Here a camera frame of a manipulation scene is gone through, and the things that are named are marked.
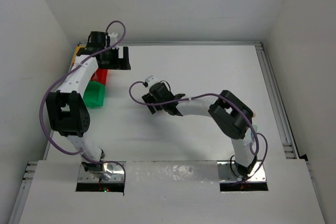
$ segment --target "white table surface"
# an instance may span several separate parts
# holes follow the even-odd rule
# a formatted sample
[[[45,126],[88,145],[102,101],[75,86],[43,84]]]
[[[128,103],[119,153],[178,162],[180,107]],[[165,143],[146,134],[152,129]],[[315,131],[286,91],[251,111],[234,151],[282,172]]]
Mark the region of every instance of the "white table surface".
[[[170,83],[173,93],[199,95],[230,90],[255,113],[253,123],[269,141],[268,159],[285,158],[275,117],[254,46],[135,46],[130,47],[131,71],[109,71],[104,106],[89,110],[86,138],[93,139],[108,159],[118,161],[224,160],[234,153],[230,139],[208,117],[152,115],[128,96],[129,86],[153,74]],[[141,100],[148,92],[135,86]],[[58,133],[63,148],[73,146]],[[259,157],[264,152],[261,140]],[[47,160],[78,162],[51,147]]]
[[[110,72],[105,105],[90,110],[87,133],[108,159],[127,161],[125,196],[75,192],[80,158],[51,147],[38,163],[20,224],[324,223],[305,162],[285,159],[253,46],[137,46],[130,57],[131,71]],[[129,85],[151,74],[174,93],[230,90],[255,111],[269,141],[269,191],[221,193],[215,160],[233,154],[230,140],[211,118],[151,115],[133,103]],[[139,99],[146,92],[134,89]],[[73,150],[58,134],[54,139]]]

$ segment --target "green block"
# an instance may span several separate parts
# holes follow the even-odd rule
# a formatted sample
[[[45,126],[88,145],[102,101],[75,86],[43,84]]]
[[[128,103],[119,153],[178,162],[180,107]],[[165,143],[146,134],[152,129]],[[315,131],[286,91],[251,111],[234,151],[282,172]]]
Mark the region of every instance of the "green block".
[[[88,108],[98,108],[104,105],[105,86],[96,81],[89,81],[84,92],[84,103]]]

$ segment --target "metal base plate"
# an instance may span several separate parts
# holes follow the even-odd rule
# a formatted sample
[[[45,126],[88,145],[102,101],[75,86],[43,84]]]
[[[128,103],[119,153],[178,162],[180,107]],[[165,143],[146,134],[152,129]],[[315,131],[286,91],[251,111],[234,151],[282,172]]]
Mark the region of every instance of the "metal base plate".
[[[266,175],[265,175],[265,170],[264,166],[262,166],[257,172],[256,169],[259,167],[260,161],[257,161],[256,165],[254,166],[252,172],[249,174],[249,176],[253,175],[252,178],[246,181],[246,183],[266,183]],[[219,182],[220,183],[235,183],[241,181],[240,178],[237,178],[233,172],[231,171],[230,168],[230,161],[218,161],[217,162],[218,166],[218,174],[219,174]],[[232,170],[236,175],[239,176],[239,173],[237,171],[237,168],[232,162]]]

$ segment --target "black bracket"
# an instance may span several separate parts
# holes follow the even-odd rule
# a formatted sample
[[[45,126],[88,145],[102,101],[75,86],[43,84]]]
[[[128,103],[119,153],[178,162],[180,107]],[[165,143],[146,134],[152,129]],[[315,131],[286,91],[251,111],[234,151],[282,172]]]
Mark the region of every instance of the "black bracket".
[[[253,111],[248,106],[228,90],[223,90],[220,94],[236,105],[252,123]],[[247,123],[227,102],[217,99],[214,104],[210,105],[208,112],[225,135],[232,139],[245,137]]]
[[[49,93],[46,100],[50,126],[61,136],[83,137],[90,126],[90,115],[79,93]]]
[[[85,48],[80,48],[77,56],[90,55],[110,46],[110,37],[101,31],[90,33]],[[96,56],[100,69],[131,70],[128,47],[122,47],[123,58],[119,58],[119,48],[110,49]]]
[[[156,111],[164,110],[169,115],[179,115],[182,116],[181,113],[177,110],[176,106],[178,102],[173,102],[170,104],[162,105],[162,106],[155,106],[156,103],[167,102],[178,100],[184,97],[185,94],[176,94],[168,90],[167,86],[162,83],[156,83],[149,89],[149,93],[142,96],[142,99],[145,103],[153,103],[153,106],[148,106],[148,109],[154,114]]]

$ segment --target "cable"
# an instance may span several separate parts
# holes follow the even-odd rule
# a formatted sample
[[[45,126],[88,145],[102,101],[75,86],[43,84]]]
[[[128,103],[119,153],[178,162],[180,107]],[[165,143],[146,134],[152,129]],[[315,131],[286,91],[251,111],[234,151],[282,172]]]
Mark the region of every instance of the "cable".
[[[140,104],[140,105],[146,105],[146,106],[163,106],[163,105],[167,105],[167,104],[170,104],[170,103],[175,103],[175,102],[184,102],[184,101],[189,101],[189,98],[182,98],[182,99],[176,99],[176,100],[171,100],[171,101],[166,101],[166,102],[159,102],[159,103],[144,103],[144,102],[140,102],[138,101],[137,99],[134,98],[134,96],[132,95],[132,88],[136,85],[136,84],[144,84],[143,81],[136,81],[135,83],[133,83],[129,89],[128,89],[128,94],[129,96],[131,97],[131,99],[136,102],[137,104]],[[248,125],[248,127],[251,129],[253,135],[254,135],[254,138],[256,140],[256,150],[254,151],[253,148],[252,148],[252,145],[253,145],[253,142],[250,143],[250,151],[252,152],[252,154],[254,156],[256,156],[259,152],[259,139],[258,139],[258,136],[257,136],[257,132],[255,131],[255,129],[253,128],[251,122],[249,121],[249,119],[246,117],[246,115],[234,104],[232,103],[229,99],[221,96],[220,94],[214,94],[214,93],[206,93],[206,94],[201,94],[201,95],[198,95],[196,97],[191,97],[191,100],[195,100],[195,99],[199,99],[199,98],[202,98],[202,97],[209,97],[209,96],[213,96],[213,97],[217,97],[217,98],[220,98],[222,99],[223,101],[227,102],[233,109],[235,109],[244,119],[244,121],[246,122],[246,124]]]
[[[122,164],[120,164],[117,161],[100,161],[100,162],[97,162],[97,161],[94,161],[94,160],[88,158],[87,156],[84,156],[84,155],[82,155],[82,158],[84,158],[86,161],[88,161],[88,162],[90,162],[92,164],[95,164],[95,165],[102,165],[102,164],[107,164],[107,163],[114,163],[116,165],[119,165],[123,169],[123,171],[124,171],[124,183],[123,183],[123,185],[124,185],[124,188],[125,188],[126,170],[125,170],[125,167]]]
[[[172,91],[172,89],[170,88],[170,85],[169,85],[169,83],[168,83],[167,81],[165,81],[165,80],[162,80],[162,81],[160,81],[160,83],[162,83],[162,82],[165,82],[165,83],[167,83],[167,85],[168,85],[168,88],[169,88],[169,92],[171,92],[171,91]]]
[[[237,184],[245,183],[247,180],[249,180],[250,178],[252,178],[252,177],[257,173],[257,171],[259,171],[259,169],[263,166],[263,164],[264,164],[264,162],[265,162],[265,159],[266,159],[266,156],[267,156],[267,152],[268,152],[268,142],[267,142],[266,137],[265,137],[263,134],[261,134],[261,133],[258,132],[257,135],[261,136],[261,137],[264,139],[264,141],[265,141],[265,153],[264,153],[264,156],[263,156],[262,160],[260,161],[260,164],[259,164],[258,168],[257,168],[256,171],[253,173],[253,175],[251,175],[251,176],[249,176],[249,177],[247,177],[247,178],[244,178],[244,179],[242,179],[241,181],[231,183],[230,185],[237,185]],[[233,156],[231,156],[231,159],[230,159],[230,169],[231,169],[232,172],[233,172],[233,170],[232,170],[232,165],[231,165],[231,163],[232,163],[232,158],[233,158]]]
[[[42,128],[42,131],[44,133],[44,135],[46,136],[46,138],[48,139],[48,141],[57,149],[59,150],[60,152],[64,153],[64,154],[67,154],[67,155],[77,155],[79,153],[82,152],[82,150],[79,150],[77,152],[68,152],[66,151],[65,149],[59,147],[54,140],[52,140],[52,138],[50,137],[49,133],[48,133],[48,130],[44,124],[44,119],[43,119],[43,109],[44,109],[44,104],[47,100],[47,97],[49,95],[49,93],[52,91],[52,89],[60,82],[64,81],[70,74],[74,73],[76,70],[78,70],[80,67],[81,67],[81,64],[85,63],[87,60],[89,60],[90,58],[94,57],[94,56],[97,56],[99,54],[101,54],[102,52],[105,52],[105,51],[108,51],[110,49],[112,49],[113,47],[115,47],[117,44],[119,44],[125,37],[125,34],[126,34],[126,27],[125,25],[123,24],[123,22],[119,21],[119,20],[114,20],[112,21],[106,28],[106,32],[108,31],[108,28],[110,28],[110,26],[114,23],[119,23],[120,25],[122,25],[123,27],[123,34],[122,36],[120,37],[120,39],[114,43],[112,46],[110,47],[107,47],[105,49],[102,49],[98,52],[95,52],[91,55],[89,55],[87,58],[85,58],[81,63],[80,65],[78,65],[77,67],[75,67],[74,69],[72,69],[71,71],[69,71],[68,73],[66,73],[64,76],[60,77],[57,81],[55,81],[46,91],[46,93],[44,94],[43,98],[42,98],[42,101],[41,101],[41,104],[40,104],[40,108],[39,108],[39,120],[40,120],[40,124],[41,124],[41,128]]]

